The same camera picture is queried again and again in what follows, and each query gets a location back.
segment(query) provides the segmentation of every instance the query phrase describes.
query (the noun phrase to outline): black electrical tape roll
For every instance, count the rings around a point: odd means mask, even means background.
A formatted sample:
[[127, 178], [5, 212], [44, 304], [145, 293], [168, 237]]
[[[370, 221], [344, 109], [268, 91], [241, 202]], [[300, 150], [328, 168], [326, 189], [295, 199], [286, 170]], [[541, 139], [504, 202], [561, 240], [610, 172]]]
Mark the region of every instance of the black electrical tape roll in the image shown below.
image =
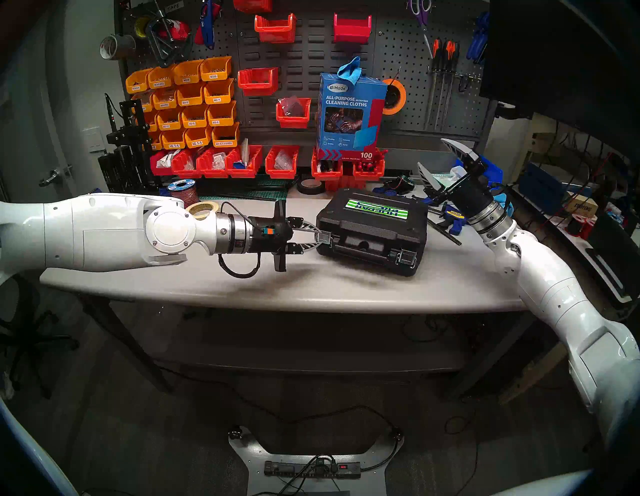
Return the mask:
[[315, 179], [303, 179], [298, 182], [298, 191], [303, 195], [319, 195], [324, 193], [324, 182]]

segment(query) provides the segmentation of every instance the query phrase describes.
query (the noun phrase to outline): tissue box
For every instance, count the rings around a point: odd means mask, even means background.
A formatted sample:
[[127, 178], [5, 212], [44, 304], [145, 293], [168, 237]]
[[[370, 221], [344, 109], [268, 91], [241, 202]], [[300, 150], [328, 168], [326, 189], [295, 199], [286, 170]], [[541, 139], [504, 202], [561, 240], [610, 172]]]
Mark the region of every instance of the tissue box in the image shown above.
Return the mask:
[[336, 74], [320, 74], [318, 159], [371, 159], [382, 121], [387, 85], [360, 76], [352, 85]]

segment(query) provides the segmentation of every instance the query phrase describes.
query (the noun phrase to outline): masking tape roll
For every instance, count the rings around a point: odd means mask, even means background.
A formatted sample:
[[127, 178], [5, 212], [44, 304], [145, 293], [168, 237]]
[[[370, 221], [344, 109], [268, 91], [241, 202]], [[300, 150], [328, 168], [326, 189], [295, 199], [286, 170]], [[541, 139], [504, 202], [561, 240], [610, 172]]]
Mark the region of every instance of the masking tape roll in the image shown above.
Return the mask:
[[220, 206], [216, 202], [198, 202], [187, 208], [187, 212], [193, 215], [196, 220], [204, 220], [210, 213], [216, 213], [219, 210]]
[[387, 96], [385, 97], [385, 106], [382, 109], [382, 113], [384, 115], [393, 115], [400, 112], [400, 109], [406, 103], [404, 86], [397, 79], [385, 79], [382, 82], [391, 85], [390, 88], [387, 88]]

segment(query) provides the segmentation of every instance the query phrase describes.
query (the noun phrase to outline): pegboard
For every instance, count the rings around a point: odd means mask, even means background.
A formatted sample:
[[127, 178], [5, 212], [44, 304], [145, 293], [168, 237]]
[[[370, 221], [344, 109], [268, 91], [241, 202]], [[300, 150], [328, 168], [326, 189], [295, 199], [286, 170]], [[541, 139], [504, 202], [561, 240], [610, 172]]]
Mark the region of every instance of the pegboard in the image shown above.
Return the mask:
[[[199, 24], [202, 0], [183, 0], [184, 6], [168, 14], [169, 18], [187, 22], [195, 32]], [[161, 7], [176, 4], [160, 0]], [[461, 44], [457, 72], [480, 78], [482, 68], [465, 58], [474, 30], [474, 19], [487, 10], [482, 0], [437, 0], [429, 13], [429, 37], [439, 37]], [[429, 72], [430, 57], [422, 31], [404, 1], [324, 0], [302, 3], [300, 0], [274, 0], [273, 12], [262, 14], [267, 19], [285, 19], [293, 12], [298, 18], [296, 38], [292, 44], [261, 43], [253, 29], [254, 15], [238, 12], [228, 0], [223, 5], [222, 17], [214, 25], [216, 46], [209, 50], [195, 45], [189, 60], [231, 55], [232, 73], [254, 67], [278, 67], [278, 90], [269, 97], [246, 97], [235, 88], [238, 120], [246, 131], [280, 131], [275, 118], [278, 98], [297, 95], [312, 98], [308, 131], [313, 132], [321, 72], [336, 72], [338, 68], [359, 56], [363, 74], [378, 79], [393, 78], [398, 68], [398, 80], [407, 92], [404, 108], [393, 116], [385, 116], [381, 135], [410, 134], [412, 136], [441, 136], [478, 141], [482, 135], [488, 100], [481, 98], [480, 81], [472, 79], [465, 92], [458, 91], [459, 78], [453, 79], [447, 119], [445, 111], [451, 75], [440, 74], [436, 79], [429, 125], [427, 106], [434, 74]], [[151, 4], [124, 11], [125, 34], [134, 34], [137, 17], [153, 10]], [[333, 14], [339, 17], [364, 19], [372, 15], [372, 31], [364, 45], [333, 43]], [[127, 60], [129, 72], [154, 67], [153, 54], [148, 44], [138, 40], [138, 51]]]

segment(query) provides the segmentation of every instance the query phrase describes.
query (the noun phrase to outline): floor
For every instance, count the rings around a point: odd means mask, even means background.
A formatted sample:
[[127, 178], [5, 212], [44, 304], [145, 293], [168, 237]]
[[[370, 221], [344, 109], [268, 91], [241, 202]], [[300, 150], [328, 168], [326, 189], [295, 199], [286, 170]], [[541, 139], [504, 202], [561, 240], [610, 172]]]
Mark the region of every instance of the floor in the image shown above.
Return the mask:
[[[352, 412], [297, 426], [237, 400], [217, 385], [168, 379], [173, 394], [157, 391], [86, 317], [70, 294], [43, 289], [42, 307], [61, 317], [61, 329], [81, 342], [77, 351], [48, 353], [43, 376], [54, 384], [42, 399], [28, 374], [7, 404], [16, 418], [65, 471], [78, 490], [112, 488], [135, 496], [246, 495], [247, 471], [228, 445], [229, 427], [247, 426], [271, 452], [361, 452], [384, 424]], [[149, 303], [114, 303], [145, 349], [166, 351], [194, 322], [215, 317], [197, 310]], [[506, 406], [494, 396], [443, 401], [450, 376], [365, 378], [282, 376], [203, 369], [183, 372], [229, 382], [246, 397], [294, 418], [367, 404], [406, 435], [387, 469], [389, 496], [454, 495], [474, 469], [463, 496], [490, 495], [542, 477], [588, 468], [598, 449], [583, 452], [597, 428], [570, 383], [566, 365], [539, 387]], [[470, 426], [457, 435], [464, 419]], [[92, 491], [93, 496], [113, 494]]]

